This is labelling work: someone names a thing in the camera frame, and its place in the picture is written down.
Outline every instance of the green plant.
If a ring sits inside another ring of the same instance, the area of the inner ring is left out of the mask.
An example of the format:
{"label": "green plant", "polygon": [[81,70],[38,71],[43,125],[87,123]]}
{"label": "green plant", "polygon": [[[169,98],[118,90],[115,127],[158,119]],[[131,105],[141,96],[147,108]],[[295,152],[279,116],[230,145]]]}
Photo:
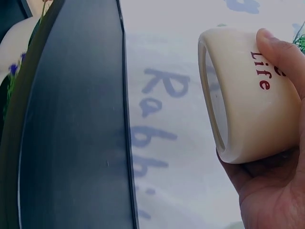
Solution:
{"label": "green plant", "polygon": [[[39,27],[40,24],[41,24],[41,21],[42,21],[42,19],[43,19],[44,13],[45,13],[46,3],[47,3],[48,1],[52,1],[52,0],[42,0],[42,1],[43,1],[43,8],[42,8],[41,17],[40,17],[39,22],[37,23],[37,26],[35,26],[34,31],[33,31],[32,35],[31,35],[31,37],[30,37],[29,45],[30,45],[30,43],[31,43],[31,41],[32,41],[32,38],[33,38],[34,34],[36,33],[38,27]],[[24,60],[24,58],[25,58],[25,55],[26,55],[26,52],[23,53],[23,54],[20,56],[20,59],[18,60],[17,63],[13,63],[13,64],[9,67],[10,73],[8,74],[8,78],[9,78],[9,81],[10,81],[10,82],[9,82],[9,85],[8,85],[8,88],[7,88],[7,89],[8,89],[7,101],[6,101],[6,104],[5,104],[4,108],[3,108],[3,120],[5,120],[6,113],[7,113],[7,109],[8,109],[8,106],[9,106],[9,104],[10,104],[10,98],[11,98],[11,95],[12,95],[12,93],[13,93],[13,91],[14,91],[15,81],[16,81],[16,79],[17,79],[17,77],[18,77],[18,73],[19,73],[19,70],[20,70],[20,68],[21,68],[21,66],[22,66],[22,62],[23,62],[23,60]]]}
{"label": "green plant", "polygon": [[305,54],[304,25],[305,25],[305,21],[304,21],[303,25],[301,26],[301,28],[299,29],[299,31],[297,32],[297,34],[295,35],[294,40],[293,40],[293,44],[296,44],[303,54]]}

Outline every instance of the purple flower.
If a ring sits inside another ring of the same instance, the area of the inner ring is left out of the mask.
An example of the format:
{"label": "purple flower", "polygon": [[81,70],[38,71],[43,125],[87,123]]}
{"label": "purple flower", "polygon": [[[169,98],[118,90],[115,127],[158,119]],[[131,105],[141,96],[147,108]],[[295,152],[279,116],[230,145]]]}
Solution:
{"label": "purple flower", "polygon": [[23,54],[21,54],[21,62],[23,62],[25,54],[26,54],[25,52]]}
{"label": "purple flower", "polygon": [[15,76],[17,69],[18,69],[18,66],[17,66],[16,64],[12,64],[12,65],[9,67],[10,73],[11,73],[13,76]]}

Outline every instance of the black curved object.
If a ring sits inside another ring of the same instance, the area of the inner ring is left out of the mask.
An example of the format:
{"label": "black curved object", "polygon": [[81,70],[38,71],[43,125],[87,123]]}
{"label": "black curved object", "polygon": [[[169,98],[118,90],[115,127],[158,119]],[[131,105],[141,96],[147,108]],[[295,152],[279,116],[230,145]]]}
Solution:
{"label": "black curved object", "polygon": [[0,0],[0,43],[14,24],[31,16],[26,0]]}
{"label": "black curved object", "polygon": [[1,229],[136,229],[119,0],[56,0],[0,146]]}

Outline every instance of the fingernail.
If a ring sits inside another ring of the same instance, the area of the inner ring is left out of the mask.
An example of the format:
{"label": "fingernail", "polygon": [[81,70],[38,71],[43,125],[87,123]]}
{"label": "fingernail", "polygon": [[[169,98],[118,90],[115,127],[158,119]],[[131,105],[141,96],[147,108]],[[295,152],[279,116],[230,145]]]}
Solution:
{"label": "fingernail", "polygon": [[262,33],[263,37],[265,37],[267,39],[274,38],[274,35],[267,29],[262,29],[261,33]]}
{"label": "fingernail", "polygon": [[276,37],[267,29],[261,29],[262,36],[270,41],[278,41]]}

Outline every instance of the cream ceramic pot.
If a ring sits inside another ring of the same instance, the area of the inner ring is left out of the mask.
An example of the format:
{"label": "cream ceramic pot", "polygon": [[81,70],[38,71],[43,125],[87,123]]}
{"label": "cream ceramic pot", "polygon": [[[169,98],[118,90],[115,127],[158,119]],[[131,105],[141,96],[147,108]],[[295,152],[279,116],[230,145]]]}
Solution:
{"label": "cream ceramic pot", "polygon": [[216,148],[227,163],[272,156],[298,145],[300,98],[290,80],[259,53],[256,33],[210,29],[198,62]]}

